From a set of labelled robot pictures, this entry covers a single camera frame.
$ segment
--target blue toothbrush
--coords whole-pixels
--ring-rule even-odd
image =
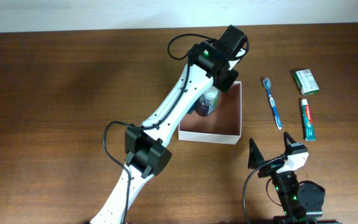
[[[281,120],[280,117],[278,116],[277,110],[276,110],[276,104],[274,103],[273,97],[270,94],[269,88],[272,87],[272,83],[270,82],[269,78],[265,78],[264,79],[264,87],[266,89],[267,95],[268,95],[268,100],[270,102],[270,105],[272,106],[273,109],[273,113],[274,113],[274,119],[276,121],[277,127],[279,130],[281,130]]]

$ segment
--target brown table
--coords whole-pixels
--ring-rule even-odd
[[[266,159],[284,151],[283,132],[302,141],[298,91],[290,70],[309,68],[321,91],[307,96],[316,142],[296,172],[326,189],[324,219],[358,223],[358,24],[247,26],[250,53],[242,81],[242,137],[234,145],[178,141],[166,169],[141,191],[127,221],[244,223],[242,187],[249,138]],[[121,169],[102,150],[111,120],[140,124],[177,81],[185,61],[168,41],[193,32],[220,37],[225,27],[0,34],[0,223],[83,223],[114,188]],[[201,39],[174,44],[183,55]],[[283,122],[279,131],[260,78],[270,77]],[[124,159],[124,128],[108,148]],[[250,216],[282,209],[267,179],[247,188]],[[269,187],[277,200],[273,186]]]

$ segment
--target cardboard box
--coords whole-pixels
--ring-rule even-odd
[[[221,93],[218,105],[208,116],[194,110],[179,124],[179,140],[236,144],[241,137],[242,86],[234,82],[227,93]]]

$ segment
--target box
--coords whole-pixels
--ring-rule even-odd
[[[302,95],[306,96],[318,92],[318,85],[309,69],[297,71],[293,74],[293,77]]]
[[[242,86],[234,82],[227,93],[221,93],[218,105],[208,116],[194,110],[179,124],[179,140],[236,144],[241,137]]]

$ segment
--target bottle cap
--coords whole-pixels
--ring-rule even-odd
[[[218,96],[218,89],[215,88],[214,86],[212,86],[209,90],[207,90],[205,93],[204,93],[204,97],[207,99],[207,100],[215,100],[215,98]]]
[[[302,100],[301,100],[301,105],[302,105],[302,106],[308,105],[308,100],[307,100],[307,99],[302,99]]]

